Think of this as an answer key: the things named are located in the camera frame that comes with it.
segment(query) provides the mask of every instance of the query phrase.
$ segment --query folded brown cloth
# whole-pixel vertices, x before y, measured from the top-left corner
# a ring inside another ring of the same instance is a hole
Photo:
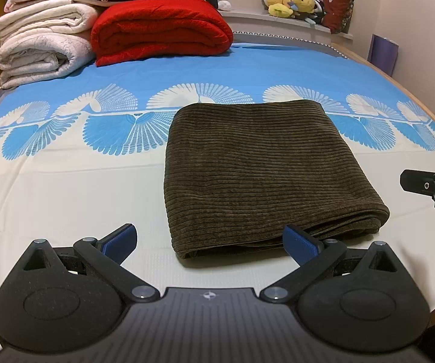
[[[390,215],[321,105],[195,103],[168,135],[164,196],[181,258],[376,233]]]

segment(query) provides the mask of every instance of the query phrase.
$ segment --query red cushion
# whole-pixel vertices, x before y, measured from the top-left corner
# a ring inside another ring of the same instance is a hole
[[[341,32],[352,16],[353,0],[322,0],[326,15],[322,25],[332,34]]]

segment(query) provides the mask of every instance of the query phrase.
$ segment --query silver bolt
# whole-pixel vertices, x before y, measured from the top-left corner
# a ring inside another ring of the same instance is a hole
[[[264,290],[264,296],[273,300],[283,299],[288,296],[288,291],[280,286],[270,286]]]
[[[150,298],[155,293],[155,288],[149,285],[140,285],[132,289],[132,295],[140,299]]]

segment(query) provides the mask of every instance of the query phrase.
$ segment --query mattress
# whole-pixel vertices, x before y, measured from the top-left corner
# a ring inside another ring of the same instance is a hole
[[[283,250],[179,260],[163,196],[167,134],[197,102],[315,100],[391,211],[366,248],[387,241],[435,308],[435,209],[404,192],[404,169],[435,171],[435,123],[367,66],[302,47],[235,44],[214,57],[160,57],[0,92],[0,284],[37,238],[53,247],[138,231],[122,264],[161,293],[168,286],[254,287],[297,268]]]

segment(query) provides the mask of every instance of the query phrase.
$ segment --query red folded blanket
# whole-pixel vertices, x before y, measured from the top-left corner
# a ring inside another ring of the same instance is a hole
[[[136,0],[108,8],[92,29],[96,65],[183,54],[225,52],[232,30],[205,0]]]

